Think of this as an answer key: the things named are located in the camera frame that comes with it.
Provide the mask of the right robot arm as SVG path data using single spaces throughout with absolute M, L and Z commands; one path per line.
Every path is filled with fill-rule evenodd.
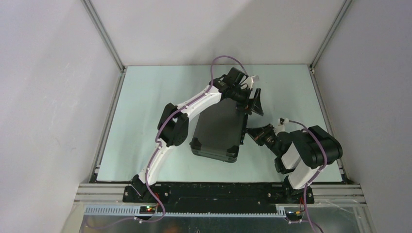
M 268 124 L 247 128 L 246 132 L 259 146 L 266 146 L 275 154 L 275 169 L 286 174 L 282 195 L 295 203 L 302 197 L 302 189 L 310 186 L 315 177 L 343 156 L 341 144 L 320 126 L 292 132 L 284 125 Z

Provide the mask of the black poker case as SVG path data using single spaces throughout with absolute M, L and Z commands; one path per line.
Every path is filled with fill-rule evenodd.
M 237 161 L 248 115 L 224 99 L 200 113 L 190 148 L 194 155 L 227 163 Z

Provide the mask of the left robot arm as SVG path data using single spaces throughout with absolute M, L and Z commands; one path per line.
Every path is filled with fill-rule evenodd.
M 233 67 L 227 74 L 211 79 L 204 90 L 189 100 L 178 105 L 167 104 L 157 127 L 155 150 L 146 167 L 132 179 L 135 196 L 141 202 L 148 202 L 153 198 L 154 190 L 151 186 L 157 182 L 169 153 L 186 140 L 190 121 L 210 106 L 231 99 L 242 112 L 263 115 L 261 89 L 253 89 L 253 84 L 258 81 L 257 75 L 249 76 L 245 71 Z

